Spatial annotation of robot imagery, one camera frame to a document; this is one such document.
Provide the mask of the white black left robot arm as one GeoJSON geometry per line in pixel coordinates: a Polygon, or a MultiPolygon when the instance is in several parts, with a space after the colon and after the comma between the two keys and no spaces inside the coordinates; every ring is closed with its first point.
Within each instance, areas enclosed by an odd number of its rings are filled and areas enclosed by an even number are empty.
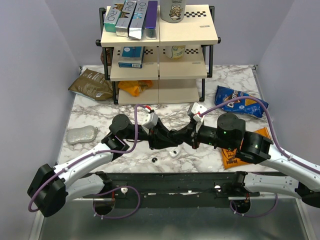
{"type": "Polygon", "coordinates": [[[175,131],[168,130],[154,112],[145,115],[142,125],[131,122],[125,114],[118,114],[109,130],[88,152],[53,167],[44,164],[37,170],[27,190],[29,212],[40,211],[44,217],[50,217],[69,201],[92,195],[107,197],[111,185],[90,172],[131,153],[138,141],[147,141],[150,148],[156,150],[182,144],[182,140],[174,136],[175,131]]]}

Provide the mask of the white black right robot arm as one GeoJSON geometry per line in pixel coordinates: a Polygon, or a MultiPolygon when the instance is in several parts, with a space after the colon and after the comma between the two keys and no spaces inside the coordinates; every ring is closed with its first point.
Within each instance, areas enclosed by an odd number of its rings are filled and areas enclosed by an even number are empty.
{"type": "Polygon", "coordinates": [[[199,144],[214,148],[235,150],[236,158],[243,162],[261,165],[282,173],[258,175],[239,173],[239,178],[230,183],[230,191],[241,196],[245,192],[269,192],[301,199],[305,204],[320,206],[320,168],[288,151],[277,147],[271,139],[246,130],[246,122],[232,113],[218,117],[217,127],[201,125],[195,120],[172,133],[178,139],[197,149],[199,144]]]}

